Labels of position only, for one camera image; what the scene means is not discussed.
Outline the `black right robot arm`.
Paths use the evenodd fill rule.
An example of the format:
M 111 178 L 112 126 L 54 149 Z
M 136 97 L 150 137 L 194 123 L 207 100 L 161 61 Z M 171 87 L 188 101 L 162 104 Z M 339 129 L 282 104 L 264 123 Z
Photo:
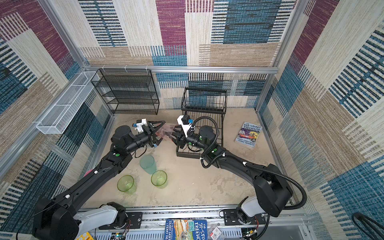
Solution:
M 212 127 L 204 126 L 201 130 L 201 135 L 192 133 L 188 136 L 182 126 L 177 125 L 172 132 L 172 141 L 178 148 L 188 146 L 204 150 L 200 155 L 203 168 L 214 166 L 227 170 L 253 186 L 256 195 L 244 198 L 236 208 L 237 218 L 241 222 L 248 223 L 259 214 L 278 217 L 283 210 L 297 208 L 287 205 L 293 195 L 289 185 L 292 179 L 283 175 L 277 166 L 263 166 L 246 161 L 226 148 L 212 144 L 216 137 Z

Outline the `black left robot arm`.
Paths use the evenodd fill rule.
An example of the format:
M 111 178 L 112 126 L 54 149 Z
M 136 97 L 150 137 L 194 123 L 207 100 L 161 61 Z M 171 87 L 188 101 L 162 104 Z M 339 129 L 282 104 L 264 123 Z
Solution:
M 109 203 L 96 210 L 79 213 L 83 204 L 106 182 L 122 172 L 140 148 L 157 147 L 156 132 L 164 121 L 149 121 L 134 135 L 129 126 L 120 126 L 111 138 L 112 146 L 99 164 L 79 182 L 51 200 L 40 199 L 35 206 L 32 235 L 39 240 L 74 240 L 104 225 L 126 222 L 125 210 Z

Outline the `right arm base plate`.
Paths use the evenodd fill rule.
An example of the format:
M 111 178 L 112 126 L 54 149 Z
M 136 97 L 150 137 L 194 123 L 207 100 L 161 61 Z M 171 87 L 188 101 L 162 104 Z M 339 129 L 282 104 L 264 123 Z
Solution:
M 235 225 L 265 225 L 266 224 L 266 215 L 262 217 L 262 214 L 255 215 L 251 217 L 247 223 L 243 223 L 239 220 L 236 209 L 223 209 L 220 210 L 219 216 L 224 219 L 225 226 L 235 226 Z

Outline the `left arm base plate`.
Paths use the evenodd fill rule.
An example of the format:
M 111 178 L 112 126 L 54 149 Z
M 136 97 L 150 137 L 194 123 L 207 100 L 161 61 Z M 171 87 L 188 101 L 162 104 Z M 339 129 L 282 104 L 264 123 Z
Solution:
M 118 213 L 117 218 L 109 225 L 98 227 L 99 230 L 130 230 L 139 229 L 142 222 L 142 212 Z

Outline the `pink translucent plastic cup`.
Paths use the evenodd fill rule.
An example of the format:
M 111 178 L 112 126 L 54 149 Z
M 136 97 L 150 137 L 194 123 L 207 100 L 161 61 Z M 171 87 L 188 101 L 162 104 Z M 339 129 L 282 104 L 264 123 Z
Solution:
M 157 132 L 156 135 L 163 140 L 172 141 L 172 133 L 176 124 L 165 123 Z

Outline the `black wire dish rack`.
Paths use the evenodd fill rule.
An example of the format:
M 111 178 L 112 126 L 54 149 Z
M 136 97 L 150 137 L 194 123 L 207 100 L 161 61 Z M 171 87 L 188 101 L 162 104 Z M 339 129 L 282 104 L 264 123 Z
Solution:
M 200 117 L 210 117 L 215 123 L 208 119 L 202 119 L 195 125 L 195 133 L 203 126 L 218 127 L 217 144 L 224 145 L 224 118 L 227 110 L 227 91 L 210 88 L 187 87 L 184 90 L 181 103 L 182 116 L 189 116 L 192 120 Z

